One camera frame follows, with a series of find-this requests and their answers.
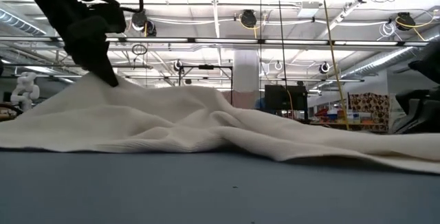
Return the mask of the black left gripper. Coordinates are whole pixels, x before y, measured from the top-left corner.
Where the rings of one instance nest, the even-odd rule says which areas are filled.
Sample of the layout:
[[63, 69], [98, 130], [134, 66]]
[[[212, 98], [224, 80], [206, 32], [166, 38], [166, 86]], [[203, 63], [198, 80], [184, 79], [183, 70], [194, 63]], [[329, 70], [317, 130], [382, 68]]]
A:
[[122, 33], [126, 21], [115, 0], [34, 0], [65, 42], [77, 65], [111, 87], [119, 85], [107, 56], [107, 33]]

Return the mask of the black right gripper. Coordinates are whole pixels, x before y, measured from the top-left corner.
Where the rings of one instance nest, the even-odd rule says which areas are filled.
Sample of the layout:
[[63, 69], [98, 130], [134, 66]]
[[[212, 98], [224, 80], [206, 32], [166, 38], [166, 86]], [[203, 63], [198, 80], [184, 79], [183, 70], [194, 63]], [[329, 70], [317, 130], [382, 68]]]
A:
[[396, 100], [406, 115], [394, 123], [392, 134], [439, 133], [439, 87], [404, 91]]

